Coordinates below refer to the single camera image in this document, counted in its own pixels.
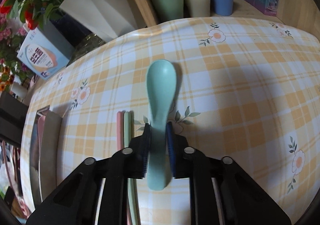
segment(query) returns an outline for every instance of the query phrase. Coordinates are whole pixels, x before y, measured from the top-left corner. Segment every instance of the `silver screw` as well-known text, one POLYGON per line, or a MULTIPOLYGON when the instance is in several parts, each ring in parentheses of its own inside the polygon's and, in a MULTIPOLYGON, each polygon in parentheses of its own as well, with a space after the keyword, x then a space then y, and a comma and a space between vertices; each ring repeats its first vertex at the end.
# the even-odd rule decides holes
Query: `silver screw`
POLYGON ((86 160, 84 161, 84 163, 88 166, 93 164, 94 162, 95 162, 94 158, 86 158, 86 160))
POLYGON ((129 155, 133 152, 132 148, 124 148, 122 154, 129 155))
POLYGON ((233 159, 230 158, 230 157, 224 157, 222 159, 222 161, 226 164, 226 165, 229 165, 229 164, 232 164, 233 163, 233 159))
POLYGON ((186 148, 184 149, 184 151, 185 151, 185 153, 187 153, 187 154, 193 154, 196 150, 195 150, 194 148, 192 148, 192 147, 186 147, 186 148))

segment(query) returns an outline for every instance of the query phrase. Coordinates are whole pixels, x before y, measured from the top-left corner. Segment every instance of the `shelf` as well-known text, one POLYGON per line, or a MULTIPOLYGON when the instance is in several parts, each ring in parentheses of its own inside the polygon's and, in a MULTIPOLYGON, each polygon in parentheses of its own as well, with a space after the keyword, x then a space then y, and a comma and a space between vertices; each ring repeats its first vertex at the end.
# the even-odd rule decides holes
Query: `shelf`
MULTIPOLYGON (((216 17, 219 15, 212 12, 211 16, 216 17)), ((231 17, 252 18, 260 20, 269 20, 276 23, 283 23, 277 17, 264 15, 251 4, 247 3, 245 0, 233 0, 233 14, 231 15, 231 17)))

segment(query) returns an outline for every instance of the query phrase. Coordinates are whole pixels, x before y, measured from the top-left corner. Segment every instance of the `yellow checkered tablecloth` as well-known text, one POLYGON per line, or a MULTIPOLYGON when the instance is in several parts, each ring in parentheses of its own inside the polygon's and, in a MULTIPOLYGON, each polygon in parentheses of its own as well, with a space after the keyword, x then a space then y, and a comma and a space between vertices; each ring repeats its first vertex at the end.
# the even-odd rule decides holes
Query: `yellow checkered tablecloth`
MULTIPOLYGON (((134 112, 135 136, 149 116, 145 75, 174 63, 179 95, 169 119, 207 156, 228 155, 295 223, 320 187, 320 53, 312 35, 278 23, 195 18, 140 29, 92 51, 39 88, 21 149, 23 194, 32 206, 29 143, 36 111, 63 115, 60 183, 86 157, 116 152, 116 113, 134 112)), ((188 180, 162 191, 137 181, 141 224, 189 224, 188 180)))

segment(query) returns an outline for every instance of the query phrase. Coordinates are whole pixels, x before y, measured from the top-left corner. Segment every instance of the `green spoon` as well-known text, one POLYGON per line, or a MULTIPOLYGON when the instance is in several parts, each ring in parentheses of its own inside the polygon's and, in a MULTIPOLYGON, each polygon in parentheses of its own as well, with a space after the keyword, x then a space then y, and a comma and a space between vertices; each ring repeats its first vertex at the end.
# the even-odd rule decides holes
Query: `green spoon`
POLYGON ((177 86, 174 66, 167 60, 154 61, 149 66, 146 83, 152 127, 147 181, 151 190, 162 190, 166 187, 165 127, 177 86))

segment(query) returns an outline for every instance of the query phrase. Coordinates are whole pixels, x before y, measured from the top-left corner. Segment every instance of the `pink chopstick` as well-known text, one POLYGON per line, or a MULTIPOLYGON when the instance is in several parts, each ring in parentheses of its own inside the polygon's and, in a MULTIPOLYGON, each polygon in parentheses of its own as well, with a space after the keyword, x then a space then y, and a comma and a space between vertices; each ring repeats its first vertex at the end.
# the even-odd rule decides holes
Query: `pink chopstick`
MULTIPOLYGON (((117 113, 117 150, 124 148, 124 112, 117 113)), ((132 225, 129 204, 127 205, 128 225, 132 225)))

